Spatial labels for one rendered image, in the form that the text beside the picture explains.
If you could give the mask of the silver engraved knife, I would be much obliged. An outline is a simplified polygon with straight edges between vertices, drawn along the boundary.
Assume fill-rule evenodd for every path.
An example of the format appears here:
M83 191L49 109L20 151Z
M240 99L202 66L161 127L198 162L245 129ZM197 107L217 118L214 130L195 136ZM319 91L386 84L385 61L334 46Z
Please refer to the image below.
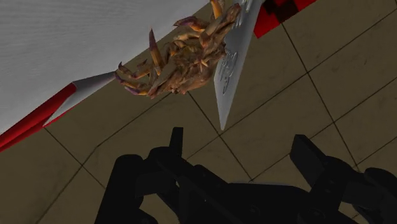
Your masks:
M226 55L218 62L214 89L220 129L224 130L263 0L233 0L242 10L225 36Z

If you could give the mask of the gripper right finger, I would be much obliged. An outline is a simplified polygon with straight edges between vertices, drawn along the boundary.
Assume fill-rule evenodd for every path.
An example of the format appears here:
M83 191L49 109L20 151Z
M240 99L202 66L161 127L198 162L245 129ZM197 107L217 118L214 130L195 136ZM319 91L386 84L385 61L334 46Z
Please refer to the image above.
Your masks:
M368 224L397 224L397 177L391 172L376 167L358 172L302 134L294 136L289 156L311 187L298 224L358 224L338 210L342 202Z

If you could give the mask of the brown crab figure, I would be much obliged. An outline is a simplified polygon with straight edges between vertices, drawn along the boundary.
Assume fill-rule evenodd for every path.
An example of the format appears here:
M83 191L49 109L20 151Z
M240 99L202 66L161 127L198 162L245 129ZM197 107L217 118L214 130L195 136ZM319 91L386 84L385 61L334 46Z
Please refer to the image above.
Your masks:
M151 62L144 60L134 72L119 63L114 71L115 79L130 93L151 99L164 92L185 94L206 85L218 62L226 56L225 36L242 11L239 3L225 8L225 0L209 2L212 7L210 20L196 16L177 20L174 26L190 30L174 36L163 53L150 30Z

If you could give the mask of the red and white knife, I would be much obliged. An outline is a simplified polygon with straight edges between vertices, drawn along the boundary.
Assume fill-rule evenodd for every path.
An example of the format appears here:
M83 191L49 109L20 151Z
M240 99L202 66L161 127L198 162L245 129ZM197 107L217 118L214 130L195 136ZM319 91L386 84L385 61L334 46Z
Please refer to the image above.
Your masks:
M2 133L0 135L0 152L54 123L88 96L113 81L114 78L114 73L110 72L71 82Z

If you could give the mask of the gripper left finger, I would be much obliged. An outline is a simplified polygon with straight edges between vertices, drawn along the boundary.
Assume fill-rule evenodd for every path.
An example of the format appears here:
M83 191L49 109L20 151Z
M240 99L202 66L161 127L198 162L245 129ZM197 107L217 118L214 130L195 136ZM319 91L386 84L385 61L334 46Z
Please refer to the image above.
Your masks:
M94 224L158 224L140 206L157 194L179 224L199 224L199 196L183 179L183 128L174 127L168 146L154 148L143 159L127 154L115 160Z

